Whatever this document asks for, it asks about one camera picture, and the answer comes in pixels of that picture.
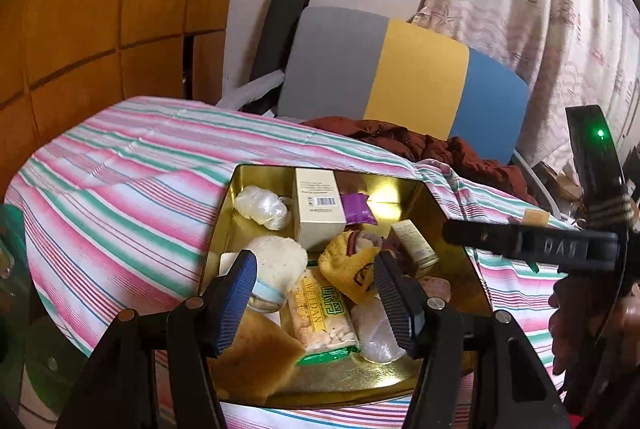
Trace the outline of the person's right hand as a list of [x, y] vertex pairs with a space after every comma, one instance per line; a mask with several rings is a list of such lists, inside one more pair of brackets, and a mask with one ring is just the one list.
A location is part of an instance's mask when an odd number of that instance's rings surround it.
[[[605, 284], [589, 277], [567, 276], [553, 286], [549, 305], [555, 312], [549, 319], [552, 337], [552, 373], [561, 375], [578, 360], [584, 336], [596, 334], [605, 320], [608, 301]], [[639, 364], [639, 282], [634, 282], [630, 293], [620, 297], [603, 332], [604, 337], [622, 337], [622, 362]]]

